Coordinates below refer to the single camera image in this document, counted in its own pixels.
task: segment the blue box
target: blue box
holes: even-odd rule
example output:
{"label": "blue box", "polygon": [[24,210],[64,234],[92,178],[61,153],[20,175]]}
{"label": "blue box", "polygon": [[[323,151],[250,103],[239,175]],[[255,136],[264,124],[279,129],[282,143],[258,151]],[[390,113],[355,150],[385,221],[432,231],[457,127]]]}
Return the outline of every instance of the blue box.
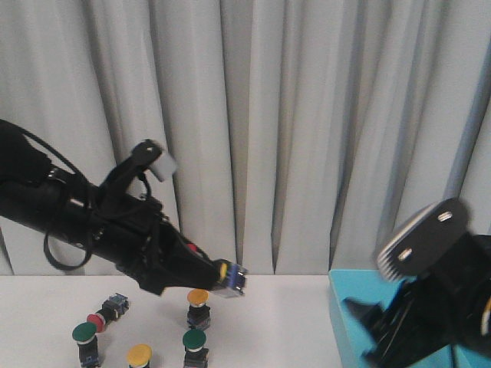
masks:
{"label": "blue box", "polygon": [[[331,322],[338,344],[339,355],[344,368],[370,368],[362,354],[372,350],[374,344],[367,331],[354,319],[342,304],[346,297],[354,297],[364,303],[379,303],[384,307],[394,297],[399,283],[387,282],[372,270],[331,270],[331,293],[329,309]],[[457,348],[459,368],[484,368],[491,366],[491,360],[473,351]],[[450,368],[450,349],[431,354],[415,363],[411,368]]]}

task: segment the robotic arm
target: robotic arm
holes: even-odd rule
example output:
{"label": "robotic arm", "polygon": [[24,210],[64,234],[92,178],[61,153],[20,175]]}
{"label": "robotic arm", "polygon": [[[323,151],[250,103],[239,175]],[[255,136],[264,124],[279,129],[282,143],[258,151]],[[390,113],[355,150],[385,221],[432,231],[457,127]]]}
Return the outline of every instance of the robotic arm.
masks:
{"label": "robotic arm", "polygon": [[[26,137],[53,152],[73,173],[53,165]],[[47,143],[0,120],[0,215],[44,232],[46,258],[61,270],[78,268],[94,254],[154,294],[182,286],[225,297],[242,295],[247,270],[223,259],[210,260],[169,223],[162,204],[152,197],[145,172],[149,169],[161,180],[175,169],[163,153],[157,143],[145,140],[95,186]],[[163,170],[158,170],[161,156]],[[134,179],[147,189],[142,199],[127,194]],[[56,260],[49,249],[51,235],[84,249],[84,260],[78,265]]]}
{"label": "robotic arm", "polygon": [[370,367],[405,368],[450,346],[491,358],[491,236],[467,228],[459,199],[421,209],[392,234],[377,264],[389,281],[402,280],[383,309],[347,298],[344,304],[370,334]]}

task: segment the black robotic arm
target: black robotic arm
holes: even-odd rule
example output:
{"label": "black robotic arm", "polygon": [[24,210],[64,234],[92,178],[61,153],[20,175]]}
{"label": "black robotic arm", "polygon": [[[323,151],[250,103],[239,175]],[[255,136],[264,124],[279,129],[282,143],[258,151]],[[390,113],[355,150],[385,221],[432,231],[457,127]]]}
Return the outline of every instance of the black robotic arm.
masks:
{"label": "black robotic arm", "polygon": [[[73,172],[53,165],[26,137],[52,151]],[[210,260],[170,224],[161,212],[162,204],[151,196],[145,172],[155,172],[151,166],[163,153],[157,143],[145,140],[95,186],[47,143],[0,120],[0,215],[44,232],[44,253],[62,270],[78,268],[94,254],[113,262],[154,294],[183,286],[226,297],[242,295],[246,269],[226,260]],[[173,161],[164,158],[169,169]],[[147,188],[143,198],[127,194],[134,179]],[[84,260],[77,265],[56,260],[49,249],[51,235],[84,249]]]}

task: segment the curtain fold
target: curtain fold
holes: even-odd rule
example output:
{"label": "curtain fold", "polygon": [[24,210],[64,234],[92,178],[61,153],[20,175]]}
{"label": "curtain fold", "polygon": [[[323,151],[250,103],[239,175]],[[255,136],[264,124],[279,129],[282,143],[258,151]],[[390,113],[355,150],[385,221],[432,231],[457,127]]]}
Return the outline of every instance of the curtain fold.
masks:
{"label": "curtain fold", "polygon": [[[394,226],[458,195],[490,231],[487,1],[20,0],[0,14],[0,118],[94,184],[159,141],[179,167],[150,178],[153,195],[211,258],[373,268]],[[43,235],[0,226],[0,274],[61,273]],[[117,272],[94,258],[76,273]]]}
{"label": "curtain fold", "polygon": [[155,2],[160,98],[181,230],[211,258],[236,260],[229,129],[218,2]]}
{"label": "curtain fold", "polygon": [[418,124],[411,114],[414,95],[420,92],[415,90],[415,80],[420,78],[425,14],[423,2],[397,2],[391,10],[384,51],[354,153],[334,255],[336,268],[372,265],[374,246],[362,245],[376,245],[379,231],[394,214],[391,206],[399,177],[404,174],[400,172],[407,151],[404,147],[413,144],[414,135],[408,133],[414,131],[411,124]]}

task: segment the yellow button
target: yellow button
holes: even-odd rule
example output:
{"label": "yellow button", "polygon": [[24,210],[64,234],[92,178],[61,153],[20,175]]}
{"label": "yellow button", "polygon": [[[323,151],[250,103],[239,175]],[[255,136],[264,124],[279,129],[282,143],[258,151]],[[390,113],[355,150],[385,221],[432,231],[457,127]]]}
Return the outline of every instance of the yellow button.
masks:
{"label": "yellow button", "polygon": [[152,357],[152,349],[144,343],[132,347],[126,355],[128,364],[133,367],[145,366]]}
{"label": "yellow button", "polygon": [[208,291],[203,289],[191,290],[187,295],[187,301],[191,304],[200,305],[208,300]]}
{"label": "yellow button", "polygon": [[222,263],[222,267],[220,267],[220,282],[225,280],[227,277],[227,265],[225,262]]}

